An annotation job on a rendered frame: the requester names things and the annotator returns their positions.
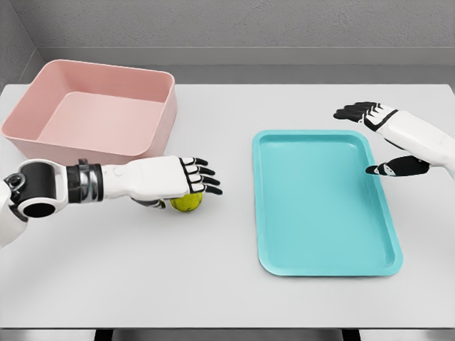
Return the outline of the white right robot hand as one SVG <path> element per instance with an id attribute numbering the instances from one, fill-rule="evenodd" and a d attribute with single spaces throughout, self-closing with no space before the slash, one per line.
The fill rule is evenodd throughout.
<path id="1" fill-rule="evenodd" d="M 381 135 L 389 144 L 407 151 L 407 156 L 394 158 L 379 165 L 368 166 L 365 172 L 371 175 L 406 177 L 421 175 L 435 166 L 432 151 L 420 140 L 415 124 L 408 122 L 410 114 L 378 102 L 356 102 L 333 115 L 335 119 L 362 124 Z"/>

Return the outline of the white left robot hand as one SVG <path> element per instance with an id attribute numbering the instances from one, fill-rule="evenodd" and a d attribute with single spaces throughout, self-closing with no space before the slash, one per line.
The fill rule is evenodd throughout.
<path id="1" fill-rule="evenodd" d="M 197 157 L 160 156 L 127 164 L 127 195 L 137 202 L 158 202 L 189 194 L 222 195 L 208 162 Z"/>

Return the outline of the blue plastic tray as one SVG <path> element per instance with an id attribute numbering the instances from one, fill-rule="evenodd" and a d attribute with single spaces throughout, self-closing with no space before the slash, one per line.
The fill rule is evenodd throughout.
<path id="1" fill-rule="evenodd" d="M 252 142 L 258 258 L 277 276 L 391 276 L 403 255 L 373 152 L 346 130 L 266 130 Z"/>

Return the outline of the yellow-green tennis ball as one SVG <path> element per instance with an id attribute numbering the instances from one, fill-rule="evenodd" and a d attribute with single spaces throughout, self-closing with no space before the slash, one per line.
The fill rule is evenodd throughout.
<path id="1" fill-rule="evenodd" d="M 183 197 L 170 199 L 173 209 L 179 212 L 192 212 L 200 206 L 203 200 L 202 193 L 191 193 Z"/>

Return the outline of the pink plastic basket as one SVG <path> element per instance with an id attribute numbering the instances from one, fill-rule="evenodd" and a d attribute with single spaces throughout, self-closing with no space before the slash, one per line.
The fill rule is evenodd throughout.
<path id="1" fill-rule="evenodd" d="M 27 158 L 125 164 L 163 155 L 177 110 L 175 79 L 167 72 L 54 60 L 1 132 Z"/>

